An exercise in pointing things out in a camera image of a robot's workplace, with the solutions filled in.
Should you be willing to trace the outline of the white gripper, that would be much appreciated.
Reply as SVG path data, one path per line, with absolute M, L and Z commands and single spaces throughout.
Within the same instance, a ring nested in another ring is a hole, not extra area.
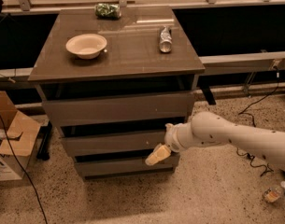
M 166 124 L 165 145 L 159 144 L 146 158 L 145 163 L 152 166 L 167 159 L 173 152 L 181 152 L 192 146 L 192 129 L 190 123 Z

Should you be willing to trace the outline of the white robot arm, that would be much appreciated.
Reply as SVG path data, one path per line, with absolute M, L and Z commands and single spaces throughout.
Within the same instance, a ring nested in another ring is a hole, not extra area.
M 148 166 L 191 147 L 231 144 L 285 171 L 285 133 L 232 123 L 211 112 L 199 112 L 190 122 L 166 124 L 164 143 L 146 158 Z

